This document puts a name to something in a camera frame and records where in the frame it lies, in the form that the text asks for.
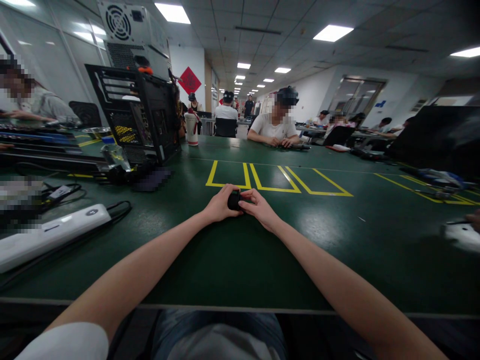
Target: hand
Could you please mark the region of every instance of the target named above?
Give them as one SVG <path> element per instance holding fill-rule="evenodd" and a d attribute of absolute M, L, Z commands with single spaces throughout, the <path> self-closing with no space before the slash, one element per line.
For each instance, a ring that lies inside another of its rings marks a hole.
<path fill-rule="evenodd" d="M 265 140 L 265 144 L 277 147 L 280 144 L 280 140 L 278 140 L 276 137 L 267 137 Z"/>
<path fill-rule="evenodd" d="M 465 219 L 471 221 L 471 227 L 480 233 L 480 209 L 475 211 L 475 214 L 468 214 Z"/>
<path fill-rule="evenodd" d="M 273 233 L 277 224 L 282 222 L 279 216 L 273 211 L 269 203 L 264 199 L 257 189 L 250 189 L 241 193 L 241 197 L 250 200 L 239 201 L 238 205 L 249 215 L 254 216 L 265 229 Z"/>
<path fill-rule="evenodd" d="M 2 144 L 2 143 L 0 143 L 0 151 L 5 151 L 5 150 L 7 150 L 9 148 L 13 148 L 13 147 L 14 147 L 13 144 Z"/>
<path fill-rule="evenodd" d="M 284 147 L 284 148 L 289 148 L 293 145 L 293 140 L 292 139 L 289 139 L 289 138 L 284 138 L 282 141 L 281 141 L 281 145 Z"/>
<path fill-rule="evenodd" d="M 211 198 L 210 202 L 203 209 L 202 213 L 208 218 L 210 223 L 222 221 L 229 217 L 237 217 L 243 215 L 243 211 L 230 210 L 227 201 L 232 191 L 240 191 L 240 189 L 232 184 L 225 184 L 217 195 Z"/>

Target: black shirt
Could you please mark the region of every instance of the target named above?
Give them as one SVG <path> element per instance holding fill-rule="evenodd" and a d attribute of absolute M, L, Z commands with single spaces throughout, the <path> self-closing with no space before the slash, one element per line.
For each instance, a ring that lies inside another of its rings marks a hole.
<path fill-rule="evenodd" d="M 250 115 L 254 106 L 255 103 L 252 100 L 247 100 L 247 102 L 245 103 L 245 116 Z"/>

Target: water bottle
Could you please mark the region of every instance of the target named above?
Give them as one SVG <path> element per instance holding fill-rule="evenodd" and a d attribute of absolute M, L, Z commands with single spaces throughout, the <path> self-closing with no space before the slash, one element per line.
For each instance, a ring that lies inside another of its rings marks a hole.
<path fill-rule="evenodd" d="M 115 139 L 113 137 L 103 137 L 101 140 L 105 145 L 101 147 L 100 152 L 105 158 L 108 168 L 111 169 L 120 165 L 126 172 L 131 171 L 124 149 L 115 143 Z"/>

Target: jeans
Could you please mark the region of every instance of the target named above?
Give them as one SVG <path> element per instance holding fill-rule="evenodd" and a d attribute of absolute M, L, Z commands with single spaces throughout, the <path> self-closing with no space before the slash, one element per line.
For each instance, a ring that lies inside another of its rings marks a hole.
<path fill-rule="evenodd" d="M 175 344 L 208 325 L 225 324 L 249 333 L 272 347 L 282 360 L 287 360 L 284 334 L 273 313 L 220 312 L 197 310 L 164 310 L 158 318 L 151 356 L 167 360 Z"/>

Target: ceiling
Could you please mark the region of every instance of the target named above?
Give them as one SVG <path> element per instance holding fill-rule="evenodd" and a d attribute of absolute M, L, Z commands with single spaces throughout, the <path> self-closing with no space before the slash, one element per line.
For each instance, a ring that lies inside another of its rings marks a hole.
<path fill-rule="evenodd" d="M 95 0 L 79 1 L 98 14 Z M 480 31 L 470 27 L 469 9 L 458 0 L 157 0 L 183 5 L 190 25 L 167 22 L 151 0 L 119 2 L 145 6 L 164 26 L 171 47 L 205 48 L 220 88 L 241 88 L 240 96 L 252 89 L 276 90 L 277 84 L 337 64 L 441 78 L 480 75 L 480 57 L 449 56 L 480 46 Z M 336 42 L 313 40 L 329 24 L 354 30 Z M 239 69 L 238 62 L 251 67 Z M 292 70 L 274 72 L 278 67 Z M 246 77 L 243 85 L 234 85 L 236 75 Z M 265 83 L 265 78 L 275 82 Z"/>

